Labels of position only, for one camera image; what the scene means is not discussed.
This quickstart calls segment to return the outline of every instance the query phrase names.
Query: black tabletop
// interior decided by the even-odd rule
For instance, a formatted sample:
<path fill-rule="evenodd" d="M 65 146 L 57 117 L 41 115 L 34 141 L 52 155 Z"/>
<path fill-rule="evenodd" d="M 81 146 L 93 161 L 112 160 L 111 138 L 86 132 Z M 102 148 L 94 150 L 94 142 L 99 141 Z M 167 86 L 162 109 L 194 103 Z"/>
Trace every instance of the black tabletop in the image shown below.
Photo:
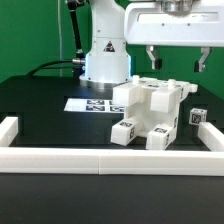
<path fill-rule="evenodd" d="M 19 117 L 15 147 L 144 150 L 142 138 L 128 147 L 110 143 L 121 114 L 64 112 L 68 98 L 111 97 L 72 78 L 12 77 L 0 84 L 0 121 Z M 223 101 L 200 87 L 181 103 L 177 139 L 168 149 L 208 150 L 188 124 L 192 108 L 207 109 L 207 120 L 224 130 Z M 1 174 L 0 223 L 221 224 L 223 189 L 223 177 Z"/>

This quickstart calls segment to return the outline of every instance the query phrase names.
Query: white foam block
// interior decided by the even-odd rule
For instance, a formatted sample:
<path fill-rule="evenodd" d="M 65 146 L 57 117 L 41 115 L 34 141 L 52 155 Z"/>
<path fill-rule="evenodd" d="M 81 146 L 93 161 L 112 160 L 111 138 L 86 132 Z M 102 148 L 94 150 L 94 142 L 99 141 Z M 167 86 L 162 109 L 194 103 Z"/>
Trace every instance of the white foam block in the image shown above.
<path fill-rule="evenodd" d="M 165 150 L 171 143 L 172 127 L 167 125 L 156 125 L 153 130 L 148 133 L 146 149 Z"/>
<path fill-rule="evenodd" d="M 6 117 L 0 124 L 0 147 L 8 147 L 18 134 L 18 118 Z"/>
<path fill-rule="evenodd" d="M 151 110 L 169 113 L 180 102 L 178 89 L 160 88 L 152 93 Z"/>
<path fill-rule="evenodd" d="M 115 150 L 100 156 L 99 174 L 224 176 L 224 153 Z"/>
<path fill-rule="evenodd" d="M 198 137 L 211 151 L 224 152 L 224 135 L 211 123 L 199 123 Z"/>
<path fill-rule="evenodd" d="M 103 150 L 0 148 L 0 172 L 98 174 Z"/>
<path fill-rule="evenodd" d="M 124 119 L 112 127 L 111 142 L 126 146 L 138 134 L 140 122 L 135 119 Z"/>
<path fill-rule="evenodd" d="M 132 83 L 126 83 L 113 88 L 113 104 L 122 106 L 131 106 L 141 102 L 141 86 Z"/>

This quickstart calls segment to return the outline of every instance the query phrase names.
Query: green background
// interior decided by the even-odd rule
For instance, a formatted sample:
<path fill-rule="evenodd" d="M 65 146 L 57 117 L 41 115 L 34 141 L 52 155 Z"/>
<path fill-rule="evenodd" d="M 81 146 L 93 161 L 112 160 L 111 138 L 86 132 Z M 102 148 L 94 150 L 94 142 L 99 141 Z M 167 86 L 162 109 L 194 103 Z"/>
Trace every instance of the green background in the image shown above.
<path fill-rule="evenodd" d="M 117 0 L 124 8 L 128 0 Z M 86 5 L 77 10 L 83 49 L 91 48 L 91 9 Z M 75 56 L 75 43 L 69 11 L 61 0 L 63 58 Z M 42 63 L 58 60 L 58 1 L 0 1 L 0 82 L 15 75 L 25 75 Z M 161 47 L 163 71 L 153 71 L 145 46 L 127 46 L 132 56 L 132 74 L 174 78 L 198 83 L 224 99 L 224 48 L 214 48 L 203 73 L 194 73 L 194 62 L 201 57 L 200 48 Z M 59 71 L 41 71 L 39 75 L 56 75 Z M 63 76 L 72 76 L 70 70 Z"/>

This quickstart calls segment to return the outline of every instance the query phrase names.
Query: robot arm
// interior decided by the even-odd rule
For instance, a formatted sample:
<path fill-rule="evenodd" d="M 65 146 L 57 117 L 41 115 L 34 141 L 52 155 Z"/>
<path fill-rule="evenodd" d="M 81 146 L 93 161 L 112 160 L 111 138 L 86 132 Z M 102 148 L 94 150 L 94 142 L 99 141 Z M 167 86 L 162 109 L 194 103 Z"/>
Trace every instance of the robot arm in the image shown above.
<path fill-rule="evenodd" d="M 212 47 L 224 47 L 223 0 L 155 0 L 127 7 L 125 38 L 130 44 L 147 45 L 154 63 L 155 46 L 202 47 L 195 72 L 202 72 Z"/>

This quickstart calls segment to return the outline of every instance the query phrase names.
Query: stacked blocks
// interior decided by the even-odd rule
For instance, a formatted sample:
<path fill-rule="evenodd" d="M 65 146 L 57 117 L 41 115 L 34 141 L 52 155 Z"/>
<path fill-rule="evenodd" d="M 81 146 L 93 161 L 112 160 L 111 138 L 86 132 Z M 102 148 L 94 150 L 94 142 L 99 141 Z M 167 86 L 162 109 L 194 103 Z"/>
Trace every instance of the stacked blocks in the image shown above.
<path fill-rule="evenodd" d="M 133 77 L 113 89 L 113 104 L 125 107 L 124 120 L 112 127 L 111 142 L 127 145 L 147 138 L 146 149 L 165 150 L 176 139 L 179 106 L 196 85 L 175 80 Z"/>
<path fill-rule="evenodd" d="M 207 110 L 193 108 L 190 111 L 189 124 L 199 125 L 200 122 L 205 122 L 207 117 Z"/>

